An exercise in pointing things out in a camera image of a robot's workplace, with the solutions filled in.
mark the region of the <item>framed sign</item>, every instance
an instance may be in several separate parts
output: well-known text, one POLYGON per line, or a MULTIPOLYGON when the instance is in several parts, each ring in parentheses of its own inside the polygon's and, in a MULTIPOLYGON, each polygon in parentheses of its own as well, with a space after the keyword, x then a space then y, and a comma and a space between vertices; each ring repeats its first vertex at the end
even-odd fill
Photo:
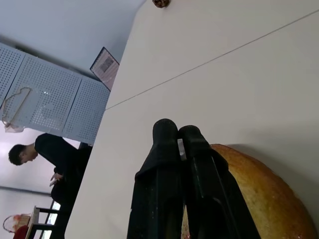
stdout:
POLYGON ((103 47, 90 70, 97 78, 99 78, 100 81, 104 83, 104 85, 106 85, 109 90, 111 90, 119 66, 120 64, 115 60, 115 58, 105 47, 103 47))

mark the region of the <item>round bread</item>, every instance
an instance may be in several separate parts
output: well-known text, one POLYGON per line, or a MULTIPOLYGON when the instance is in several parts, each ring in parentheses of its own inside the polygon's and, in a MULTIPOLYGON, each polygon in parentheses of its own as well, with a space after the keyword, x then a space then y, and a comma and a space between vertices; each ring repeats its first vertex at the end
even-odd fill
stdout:
MULTIPOLYGON (((317 239, 314 224, 292 189, 262 162, 221 144, 211 146, 229 164, 262 239, 317 239)), ((188 239, 187 213, 182 239, 188 239)))

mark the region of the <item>white wall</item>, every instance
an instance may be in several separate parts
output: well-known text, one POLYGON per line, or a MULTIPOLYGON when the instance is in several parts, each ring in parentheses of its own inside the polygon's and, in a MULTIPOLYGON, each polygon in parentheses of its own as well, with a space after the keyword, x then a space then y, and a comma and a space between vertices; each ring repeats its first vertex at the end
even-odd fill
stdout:
POLYGON ((80 70, 105 46, 121 60, 145 0, 0 0, 0 37, 80 70))
MULTIPOLYGON (((52 199, 48 196, 40 196, 29 193, 20 193, 0 189, 0 223, 11 215, 16 214, 29 214, 32 212, 34 206, 50 208, 52 199)), ((40 214, 39 221, 45 222, 47 214, 40 214)), ((2 228, 0 229, 1 239, 12 239, 13 234, 6 232, 2 228)))
MULTIPOLYGON (((5 133, 3 126, 0 126, 0 186, 51 192, 49 184, 54 166, 50 162, 38 156, 33 162, 15 166, 8 159, 8 153, 15 144, 31 144, 40 134, 42 132, 29 128, 22 133, 5 133)), ((67 141, 75 147, 80 144, 67 141)))

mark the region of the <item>white pegboard panel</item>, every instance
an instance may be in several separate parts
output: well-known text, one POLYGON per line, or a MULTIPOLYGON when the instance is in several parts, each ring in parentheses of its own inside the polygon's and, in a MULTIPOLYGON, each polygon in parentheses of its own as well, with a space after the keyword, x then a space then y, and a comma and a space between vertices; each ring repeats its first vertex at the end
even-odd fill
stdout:
POLYGON ((61 136, 81 80, 80 74, 26 54, 7 97, 23 87, 32 90, 26 98, 23 90, 8 100, 5 121, 61 136))
POLYGON ((102 82, 83 77, 63 137, 93 144, 109 96, 110 91, 102 82))
POLYGON ((0 43, 0 106, 24 59, 25 53, 0 43))

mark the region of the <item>man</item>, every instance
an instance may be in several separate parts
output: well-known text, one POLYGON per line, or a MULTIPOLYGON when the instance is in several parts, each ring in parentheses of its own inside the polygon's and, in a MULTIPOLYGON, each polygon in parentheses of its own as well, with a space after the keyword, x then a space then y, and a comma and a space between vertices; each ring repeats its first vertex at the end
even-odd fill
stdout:
POLYGON ((54 175, 50 186, 63 178, 68 170, 76 166, 78 150, 66 142, 62 137, 48 133, 40 135, 35 143, 30 145, 15 145, 9 152, 9 161, 14 165, 32 162, 40 154, 54 166, 54 175))

